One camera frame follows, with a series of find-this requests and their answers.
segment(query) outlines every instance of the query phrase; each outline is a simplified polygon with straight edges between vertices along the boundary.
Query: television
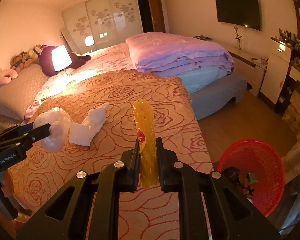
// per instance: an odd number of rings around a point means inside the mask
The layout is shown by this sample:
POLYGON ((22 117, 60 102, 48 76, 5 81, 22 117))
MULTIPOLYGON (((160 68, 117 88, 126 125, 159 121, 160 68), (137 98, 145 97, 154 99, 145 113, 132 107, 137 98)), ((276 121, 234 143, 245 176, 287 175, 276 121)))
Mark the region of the television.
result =
POLYGON ((216 0, 218 22, 242 25, 261 31, 258 0, 216 0))

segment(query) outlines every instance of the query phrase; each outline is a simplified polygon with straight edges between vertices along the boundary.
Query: red label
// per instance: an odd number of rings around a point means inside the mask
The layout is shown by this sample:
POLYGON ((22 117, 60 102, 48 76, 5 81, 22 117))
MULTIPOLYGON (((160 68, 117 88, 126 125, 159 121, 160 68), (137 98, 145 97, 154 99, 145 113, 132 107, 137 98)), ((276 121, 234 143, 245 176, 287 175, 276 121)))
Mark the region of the red label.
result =
POLYGON ((139 147, 140 147, 140 153, 143 151, 143 148, 145 147, 146 145, 146 136, 145 134, 143 133, 143 131, 141 130, 138 130, 137 131, 137 137, 138 137, 138 141, 139 141, 139 147))

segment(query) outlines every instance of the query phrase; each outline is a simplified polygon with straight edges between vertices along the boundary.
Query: grey bed base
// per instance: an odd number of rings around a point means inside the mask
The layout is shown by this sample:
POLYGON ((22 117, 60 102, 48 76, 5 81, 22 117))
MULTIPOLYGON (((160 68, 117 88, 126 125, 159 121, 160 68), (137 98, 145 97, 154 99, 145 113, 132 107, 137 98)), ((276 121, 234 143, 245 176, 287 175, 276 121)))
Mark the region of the grey bed base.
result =
POLYGON ((192 108, 196 119, 200 120, 215 113, 231 98, 235 98, 235 103, 240 102, 246 89, 246 80, 236 73, 231 73, 191 93, 192 108))

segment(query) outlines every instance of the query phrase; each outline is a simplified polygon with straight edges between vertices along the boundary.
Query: yellow packaged food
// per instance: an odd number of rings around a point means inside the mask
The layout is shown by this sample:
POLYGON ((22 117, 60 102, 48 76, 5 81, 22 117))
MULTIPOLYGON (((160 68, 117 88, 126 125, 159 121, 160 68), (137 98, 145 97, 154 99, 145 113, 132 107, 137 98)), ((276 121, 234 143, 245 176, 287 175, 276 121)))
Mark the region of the yellow packaged food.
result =
POLYGON ((146 100, 138 99, 133 103, 133 115, 140 147, 141 187, 158 185, 159 174, 152 107, 146 100))

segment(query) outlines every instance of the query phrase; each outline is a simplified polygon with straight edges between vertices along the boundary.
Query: glass vase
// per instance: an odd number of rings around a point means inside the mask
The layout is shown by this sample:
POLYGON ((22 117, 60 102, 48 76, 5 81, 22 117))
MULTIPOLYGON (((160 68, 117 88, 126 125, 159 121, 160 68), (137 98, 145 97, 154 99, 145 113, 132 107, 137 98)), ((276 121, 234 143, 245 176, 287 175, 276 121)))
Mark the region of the glass vase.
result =
POLYGON ((237 46, 239 50, 242 50, 242 40, 237 40, 237 46))

